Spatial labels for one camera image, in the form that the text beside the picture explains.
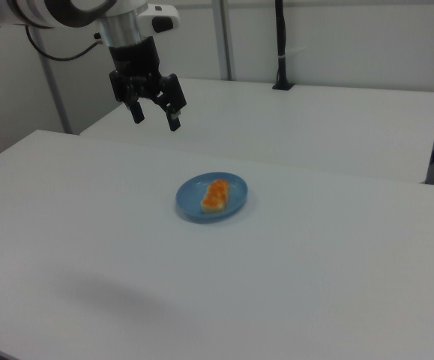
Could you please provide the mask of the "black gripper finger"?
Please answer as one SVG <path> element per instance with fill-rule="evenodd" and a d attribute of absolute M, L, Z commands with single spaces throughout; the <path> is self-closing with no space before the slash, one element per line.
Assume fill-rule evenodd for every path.
<path fill-rule="evenodd" d="M 136 124 L 141 123 L 145 119 L 145 116 L 139 103 L 139 95 L 133 87 L 130 77 L 121 75 L 118 71 L 114 70 L 109 74 L 109 78 L 115 99 L 125 104 Z"/>
<path fill-rule="evenodd" d="M 174 73 L 160 78 L 154 102 L 165 112 L 169 129 L 177 131 L 181 126 L 179 116 L 187 101 L 179 79 Z"/>

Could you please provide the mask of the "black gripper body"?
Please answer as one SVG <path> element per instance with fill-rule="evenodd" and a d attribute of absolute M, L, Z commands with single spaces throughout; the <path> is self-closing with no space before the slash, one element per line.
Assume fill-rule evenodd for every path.
<path fill-rule="evenodd" d="M 160 58 L 153 37 L 131 46 L 110 47 L 109 51 L 115 65 L 109 78 L 116 100 L 161 96 Z"/>

